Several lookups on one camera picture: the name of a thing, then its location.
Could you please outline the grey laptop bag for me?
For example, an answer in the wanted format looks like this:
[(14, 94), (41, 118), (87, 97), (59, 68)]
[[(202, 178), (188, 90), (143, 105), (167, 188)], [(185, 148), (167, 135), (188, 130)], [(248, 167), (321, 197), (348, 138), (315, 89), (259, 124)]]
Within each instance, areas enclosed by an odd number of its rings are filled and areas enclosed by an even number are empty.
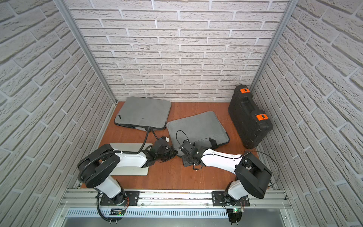
[(212, 149), (230, 142), (228, 133), (213, 111), (168, 122), (166, 127), (180, 157), (184, 154), (179, 148), (185, 140), (189, 140), (197, 148)]
[(165, 100), (129, 97), (114, 119), (114, 124), (146, 131), (164, 130), (172, 103)]

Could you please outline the silver apple laptop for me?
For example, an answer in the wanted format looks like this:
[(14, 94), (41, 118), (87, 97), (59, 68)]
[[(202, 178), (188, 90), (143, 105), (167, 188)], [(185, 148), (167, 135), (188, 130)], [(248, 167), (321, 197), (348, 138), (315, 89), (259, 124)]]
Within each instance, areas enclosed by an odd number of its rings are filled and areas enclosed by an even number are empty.
[[(138, 151), (141, 143), (111, 143), (114, 150)], [(147, 159), (144, 153), (140, 152), (137, 156), (131, 154), (118, 154), (120, 162), (111, 172), (112, 176), (146, 176), (149, 167), (142, 167)]]

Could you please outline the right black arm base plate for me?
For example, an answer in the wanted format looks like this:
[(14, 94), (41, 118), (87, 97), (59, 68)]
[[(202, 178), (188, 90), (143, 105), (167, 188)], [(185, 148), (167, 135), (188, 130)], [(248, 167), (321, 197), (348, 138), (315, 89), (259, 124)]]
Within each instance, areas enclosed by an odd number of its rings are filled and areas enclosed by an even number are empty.
[(234, 199), (229, 196), (227, 192), (222, 191), (212, 191), (212, 202), (213, 206), (237, 206), (237, 207), (248, 207), (250, 206), (250, 201), (248, 196), (241, 197), (239, 200)]

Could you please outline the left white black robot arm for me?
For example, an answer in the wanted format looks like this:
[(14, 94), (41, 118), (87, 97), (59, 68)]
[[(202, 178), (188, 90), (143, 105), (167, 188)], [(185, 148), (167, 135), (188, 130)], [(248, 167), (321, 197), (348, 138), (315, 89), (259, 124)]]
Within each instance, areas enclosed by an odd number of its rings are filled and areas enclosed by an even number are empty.
[(78, 180), (101, 193), (110, 205), (122, 205), (128, 196), (112, 172), (121, 167), (147, 168), (157, 161), (173, 159), (178, 152), (168, 142), (163, 136), (154, 144), (141, 144), (139, 150), (120, 149), (116, 143), (105, 144), (78, 163)]

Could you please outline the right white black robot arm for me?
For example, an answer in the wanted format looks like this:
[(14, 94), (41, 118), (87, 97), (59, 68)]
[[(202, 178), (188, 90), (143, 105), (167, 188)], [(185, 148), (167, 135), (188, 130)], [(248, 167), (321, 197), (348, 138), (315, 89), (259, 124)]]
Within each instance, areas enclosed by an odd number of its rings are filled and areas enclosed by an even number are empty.
[(211, 148), (193, 146), (185, 140), (179, 149), (188, 165), (216, 167), (236, 175), (223, 194), (223, 205), (234, 206), (248, 195), (263, 199), (272, 177), (272, 172), (252, 153), (232, 155)]

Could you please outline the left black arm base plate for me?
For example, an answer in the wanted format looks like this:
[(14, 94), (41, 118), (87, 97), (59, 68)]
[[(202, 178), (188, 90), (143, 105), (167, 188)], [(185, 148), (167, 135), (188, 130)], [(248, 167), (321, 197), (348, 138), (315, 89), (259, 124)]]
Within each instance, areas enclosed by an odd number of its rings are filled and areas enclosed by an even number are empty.
[(101, 196), (101, 206), (136, 206), (139, 200), (140, 191), (122, 191), (114, 198), (110, 199), (106, 195)]

